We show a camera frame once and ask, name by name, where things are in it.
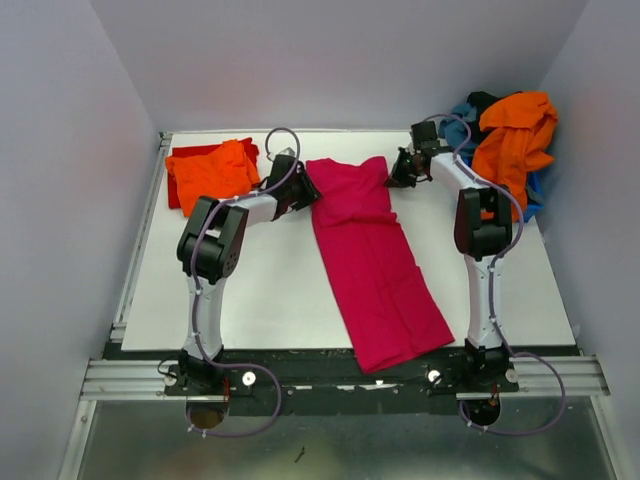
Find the magenta t shirt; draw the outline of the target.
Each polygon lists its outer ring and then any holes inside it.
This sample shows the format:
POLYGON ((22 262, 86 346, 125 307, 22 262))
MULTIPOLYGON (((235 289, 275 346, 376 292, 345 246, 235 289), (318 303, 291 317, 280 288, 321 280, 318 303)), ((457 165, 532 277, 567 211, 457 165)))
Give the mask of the magenta t shirt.
POLYGON ((385 158, 311 160, 311 222, 360 369, 371 374, 453 342, 392 210, 385 158))

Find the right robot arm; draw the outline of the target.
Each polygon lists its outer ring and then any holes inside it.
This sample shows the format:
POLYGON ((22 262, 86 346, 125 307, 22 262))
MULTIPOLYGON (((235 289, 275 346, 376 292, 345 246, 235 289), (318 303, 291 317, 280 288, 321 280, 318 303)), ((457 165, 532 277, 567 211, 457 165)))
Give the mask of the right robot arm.
POLYGON ((398 156, 385 181, 388 188, 414 188, 436 180, 456 198, 453 238, 465 261, 470 320, 462 357, 465 383, 488 384, 509 369, 509 348, 500 317, 503 261, 518 243, 524 220, 513 230, 519 204, 507 187, 474 172, 456 148, 441 144, 433 115, 410 128, 411 143, 398 156))

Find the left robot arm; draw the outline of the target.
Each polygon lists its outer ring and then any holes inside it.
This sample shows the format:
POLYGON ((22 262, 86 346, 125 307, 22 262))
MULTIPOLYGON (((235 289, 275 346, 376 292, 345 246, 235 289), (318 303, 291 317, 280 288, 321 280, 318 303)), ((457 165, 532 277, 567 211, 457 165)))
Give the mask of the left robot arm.
POLYGON ((292 150, 278 153, 263 188, 229 199, 201 196, 177 246, 187 276, 189 326, 171 375, 183 392, 222 382, 221 313, 227 279, 235 271, 248 228, 299 211, 321 198, 292 150))

